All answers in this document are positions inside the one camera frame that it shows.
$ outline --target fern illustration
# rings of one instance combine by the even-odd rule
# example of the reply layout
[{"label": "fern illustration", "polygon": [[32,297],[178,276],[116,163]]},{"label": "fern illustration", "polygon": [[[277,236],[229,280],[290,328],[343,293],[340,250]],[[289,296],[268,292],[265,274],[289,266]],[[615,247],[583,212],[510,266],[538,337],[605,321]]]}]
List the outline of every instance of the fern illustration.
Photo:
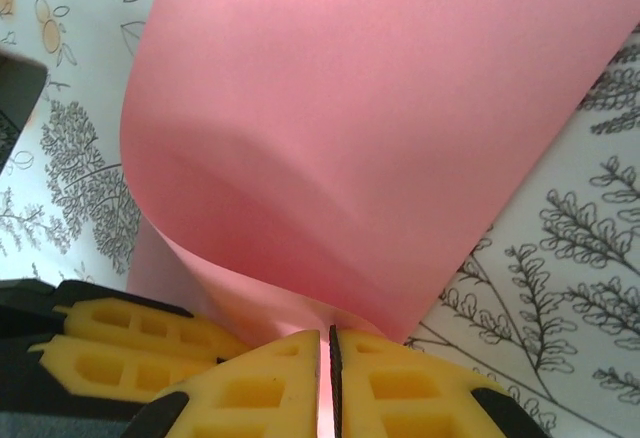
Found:
[{"label": "fern illustration", "polygon": [[573,311],[585,323],[608,335],[618,336],[614,343],[619,348],[640,351],[640,293],[630,286],[623,291],[620,278],[614,276],[608,283],[591,285],[580,283],[569,287],[563,299],[572,303]]},{"label": "fern illustration", "polygon": [[546,291],[545,283],[550,275],[542,270],[544,260],[533,257],[536,251],[538,247],[532,244],[511,247],[505,251],[508,257],[516,261],[509,266],[509,271],[515,274],[512,281],[522,289],[520,301],[527,307],[520,311],[520,316],[528,323],[522,329],[526,337],[524,346],[533,357],[534,369],[572,373],[574,368],[563,355],[575,355],[576,348],[565,339],[552,339],[551,336],[575,331],[578,327],[561,316],[551,316],[558,310],[562,295]]},{"label": "fern illustration", "polygon": [[640,61],[640,44],[632,43],[623,46],[609,62],[612,65],[634,63]]},{"label": "fern illustration", "polygon": [[591,126],[591,133],[594,135],[611,135],[615,133],[622,133],[629,130],[640,131],[640,107],[634,106],[630,111],[623,113],[622,115],[613,118],[611,120],[605,120],[600,123]]},{"label": "fern illustration", "polygon": [[574,192],[561,197],[557,190],[551,190],[547,202],[551,208],[543,209],[540,218],[544,220],[543,231],[551,236],[540,242],[543,250],[553,251],[558,259],[573,259],[596,269],[617,262],[640,275],[627,260],[632,231],[618,231],[611,218],[598,220],[595,203],[580,207]]},{"label": "fern illustration", "polygon": [[600,382],[601,388],[617,392],[618,401],[621,403],[640,405],[640,379],[630,372],[620,376],[613,367],[607,370],[598,369],[593,374],[593,379]]},{"label": "fern illustration", "polygon": [[516,385],[507,388],[511,397],[533,418],[540,428],[550,437],[553,436],[552,431],[556,427],[557,415],[552,411],[542,411],[540,400],[535,397],[525,398],[521,389]]},{"label": "fern illustration", "polygon": [[[27,205],[15,210],[11,188],[0,192],[0,230],[7,233],[16,248],[21,250],[24,241],[40,249],[42,240],[52,243],[61,253],[69,250],[69,230],[62,220],[50,216],[47,220],[41,205]],[[0,238],[0,253],[7,256],[5,243]]]},{"label": "fern illustration", "polygon": [[460,293],[455,288],[450,288],[440,295],[443,306],[455,311],[455,316],[464,318],[469,326],[480,330],[480,338],[489,344],[497,345],[502,340],[511,342],[516,346],[522,344],[513,338],[509,320],[504,314],[497,317],[489,310],[478,310],[478,299],[473,293],[466,294],[460,299]]},{"label": "fern illustration", "polygon": [[556,427],[557,415],[552,411],[542,411],[540,400],[536,397],[525,397],[526,393],[522,392],[522,389],[517,385],[509,385],[505,386],[504,383],[498,378],[498,376],[493,372],[483,373],[480,368],[477,366],[473,367],[473,371],[479,373],[481,375],[486,376],[492,381],[495,381],[503,388],[505,388],[511,398],[513,398],[516,403],[518,403],[524,411],[526,411],[531,418],[533,418],[540,428],[544,430],[544,432],[549,435],[549,437],[553,437],[552,431]]},{"label": "fern illustration", "polygon": [[[589,180],[593,186],[608,188],[617,186],[617,190],[608,191],[602,195],[602,199],[607,203],[628,205],[638,203],[640,205],[640,188],[636,186],[636,169],[627,166],[620,170],[620,160],[617,156],[612,156],[606,163],[600,166],[606,171],[604,175],[594,176]],[[636,235],[640,234],[640,206],[635,206],[618,211],[618,218],[633,226],[631,229]]]},{"label": "fern illustration", "polygon": [[91,221],[98,251],[124,273],[131,260],[140,212],[124,181],[122,166],[107,165],[96,146],[98,136],[77,103],[51,101],[51,117],[41,140],[50,156],[45,171],[52,201],[62,208],[71,236]]},{"label": "fern illustration", "polygon": [[579,110],[622,110],[636,106],[640,70],[634,67],[607,70],[595,82]]}]

